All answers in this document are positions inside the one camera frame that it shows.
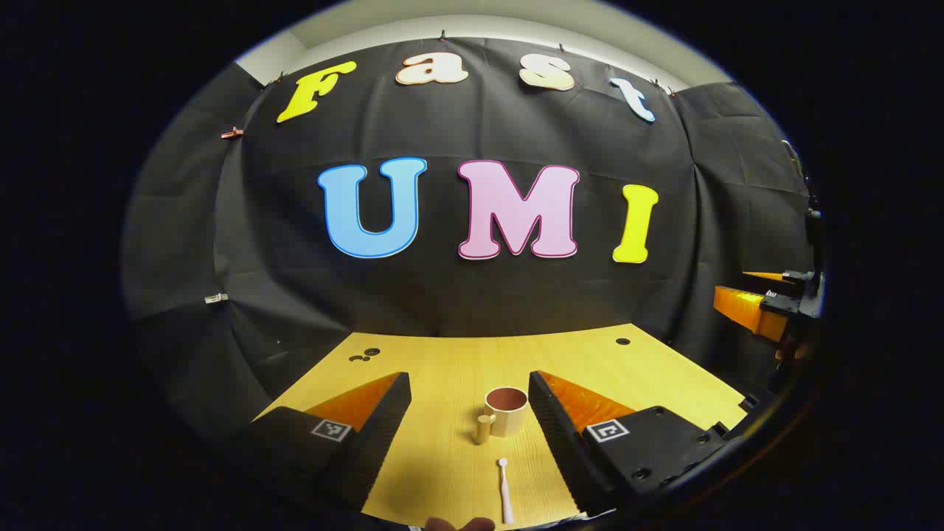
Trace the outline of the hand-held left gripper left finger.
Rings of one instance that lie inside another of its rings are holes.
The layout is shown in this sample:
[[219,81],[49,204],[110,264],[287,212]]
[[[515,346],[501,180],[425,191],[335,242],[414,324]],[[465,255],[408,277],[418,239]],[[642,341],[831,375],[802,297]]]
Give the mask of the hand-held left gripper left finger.
[[361,511],[411,401],[395,371],[306,410],[274,407],[229,438],[229,463],[300,507]]

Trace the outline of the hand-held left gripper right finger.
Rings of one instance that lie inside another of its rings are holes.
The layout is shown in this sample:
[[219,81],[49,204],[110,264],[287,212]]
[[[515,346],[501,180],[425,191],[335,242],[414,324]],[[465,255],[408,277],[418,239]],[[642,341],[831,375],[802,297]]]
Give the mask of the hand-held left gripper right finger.
[[546,371],[530,373],[530,407],[580,511],[650,504],[728,443],[664,406],[633,410]]

